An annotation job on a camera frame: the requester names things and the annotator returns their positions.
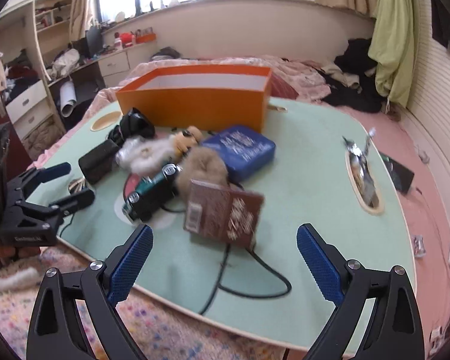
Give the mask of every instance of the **white wall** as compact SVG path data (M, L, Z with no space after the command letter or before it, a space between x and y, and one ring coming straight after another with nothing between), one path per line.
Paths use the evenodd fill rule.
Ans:
M14 24L0 32L0 51L3 62L7 63L20 55L20 51L27 47L25 39L19 34L24 32L24 20L17 20Z
M418 49L407 106L413 116L402 124L430 156L430 170L450 223L450 50L432 39L431 0L414 0L414 7Z
M450 162L450 48L432 39L431 0L415 0L418 50L408 109Z
M370 38L373 21L307 0L198 0L132 19L104 34L153 27L160 48L184 57L274 55L333 59L350 38Z

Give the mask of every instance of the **clothes pile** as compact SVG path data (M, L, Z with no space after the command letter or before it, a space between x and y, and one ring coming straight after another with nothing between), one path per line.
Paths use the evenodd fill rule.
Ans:
M67 76L79 65L80 54L75 49L60 52L54 59L52 66L47 69L49 76L55 80Z
M337 107L348 105L363 112L376 114L386 97L375 87L377 62L368 57L371 39L351 39L348 49L335 61L325 63L318 72L330 86L331 94L323 101Z
M7 76L7 88L4 92L5 105L40 81L38 73L32 69L32 63L25 49L20 51L17 58L6 64L5 74Z

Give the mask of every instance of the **white fur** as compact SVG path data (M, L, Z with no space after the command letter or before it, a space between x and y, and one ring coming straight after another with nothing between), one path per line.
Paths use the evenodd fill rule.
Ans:
M145 142L129 139L120 149L118 164L139 176L154 176L169 158L176 160L173 135Z
M42 280L35 268L27 268L24 271L18 271L12 276L0 278L0 292L24 290L33 287Z

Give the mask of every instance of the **white cloth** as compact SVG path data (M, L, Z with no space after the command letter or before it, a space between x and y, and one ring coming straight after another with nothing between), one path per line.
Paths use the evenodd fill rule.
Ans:
M57 58L52 64L52 73L57 77L64 77L70 73L78 64L80 54L77 50L68 50L65 54Z
M347 88L358 89L360 87L360 77L357 74L343 73L342 69L332 62L322 66L322 72L341 82Z

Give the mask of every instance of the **pink bed sheet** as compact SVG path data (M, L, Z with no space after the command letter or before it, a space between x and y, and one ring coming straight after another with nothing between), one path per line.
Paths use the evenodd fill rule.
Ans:
M330 92L330 89L324 84L323 78L310 66L299 62L285 62L270 56L224 58L214 61L171 60L141 64L134 69L128 79L120 84L124 85L134 77L145 74L156 67L203 63L247 63L269 66L274 73L282 77L299 93L297 101L318 102ZM110 102L116 101L116 89L118 88L101 91L82 122L42 154L34 162L34 165L37 167L43 166L83 123L89 120L98 110ZM426 351L428 352L430 332L437 326L445 327L450 317L450 271L447 261L444 259L444 256L448 256L450 249L450 226L433 175L428 167L421 162L415 153L411 138L399 124L382 113L366 114L349 107L342 107L340 110L354 117L368 130L375 127L377 134L374 142L377 148L412 169L415 173L411 192L406 196L401 194L398 196L410 235L422 235L427 250L424 258L416 260L416 280L418 283L416 296L423 325ZM291 353L289 359L298 359L301 358L300 356L303 356L303 354Z

